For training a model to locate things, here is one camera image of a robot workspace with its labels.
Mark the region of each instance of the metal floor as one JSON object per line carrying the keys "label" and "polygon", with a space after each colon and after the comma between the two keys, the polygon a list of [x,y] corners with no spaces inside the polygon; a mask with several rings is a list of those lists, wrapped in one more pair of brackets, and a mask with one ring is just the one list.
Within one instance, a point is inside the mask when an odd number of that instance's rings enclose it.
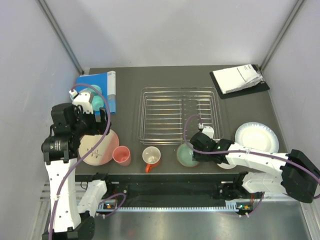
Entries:
{"label": "metal floor", "polygon": [[299,202],[263,202],[252,217],[224,212],[118,212],[95,217],[93,240],[311,240]]}

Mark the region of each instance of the white cup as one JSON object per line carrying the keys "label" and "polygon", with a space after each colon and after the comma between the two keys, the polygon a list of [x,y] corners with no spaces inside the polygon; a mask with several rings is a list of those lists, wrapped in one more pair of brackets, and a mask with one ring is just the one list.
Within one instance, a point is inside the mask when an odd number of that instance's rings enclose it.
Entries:
{"label": "white cup", "polygon": [[149,173],[151,169],[160,164],[161,152],[157,147],[149,146],[143,151],[142,159],[147,164],[145,172]]}

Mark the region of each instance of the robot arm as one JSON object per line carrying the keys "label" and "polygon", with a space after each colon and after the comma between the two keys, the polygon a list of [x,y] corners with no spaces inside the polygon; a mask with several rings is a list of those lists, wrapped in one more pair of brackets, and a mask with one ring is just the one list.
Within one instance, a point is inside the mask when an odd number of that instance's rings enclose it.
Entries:
{"label": "robot arm", "polygon": [[92,108],[91,92],[70,92],[72,103],[62,103],[52,108],[53,125],[50,135],[41,146],[45,167],[50,181],[51,211],[54,202],[59,204],[55,211],[53,239],[92,239],[94,216],[101,199],[107,192],[107,178],[94,175],[79,205],[76,200],[75,170],[67,177],[59,196],[58,187],[66,173],[77,163],[80,139],[84,135],[102,134],[107,127],[106,109],[100,108],[100,122]]}
{"label": "robot arm", "polygon": [[291,153],[269,153],[252,150],[230,140],[212,139],[213,129],[206,126],[200,129],[190,140],[195,150],[202,152],[234,151],[228,154],[201,154],[193,152],[198,162],[215,162],[218,165],[244,166],[261,172],[242,172],[233,183],[222,184],[219,199],[232,200],[242,195],[257,192],[273,192],[286,194],[300,202],[312,203],[318,186],[317,181],[299,168],[282,159],[294,162],[320,178],[319,169],[299,150]]}

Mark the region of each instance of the white wall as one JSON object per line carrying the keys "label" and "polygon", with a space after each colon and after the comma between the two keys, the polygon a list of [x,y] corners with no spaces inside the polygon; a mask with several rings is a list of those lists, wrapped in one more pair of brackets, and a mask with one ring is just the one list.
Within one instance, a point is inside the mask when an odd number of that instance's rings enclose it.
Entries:
{"label": "white wall", "polygon": [[[264,71],[289,149],[320,168],[320,1],[308,0]],[[320,201],[316,201],[320,210]]]}
{"label": "white wall", "polygon": [[85,67],[261,64],[296,0],[46,0]]}
{"label": "white wall", "polygon": [[27,239],[44,181],[50,111],[77,72],[35,0],[0,8],[0,239]]}

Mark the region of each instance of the wire dish rack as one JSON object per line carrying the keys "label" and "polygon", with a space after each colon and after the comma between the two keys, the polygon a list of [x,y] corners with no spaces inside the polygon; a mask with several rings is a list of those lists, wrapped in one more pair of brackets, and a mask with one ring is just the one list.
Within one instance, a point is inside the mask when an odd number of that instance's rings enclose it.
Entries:
{"label": "wire dish rack", "polygon": [[[223,137],[218,93],[213,87],[150,87],[141,91],[138,137],[146,145],[181,144],[191,115],[199,115],[205,126],[214,129],[215,140]],[[186,129],[186,139],[197,133],[194,117]]]}

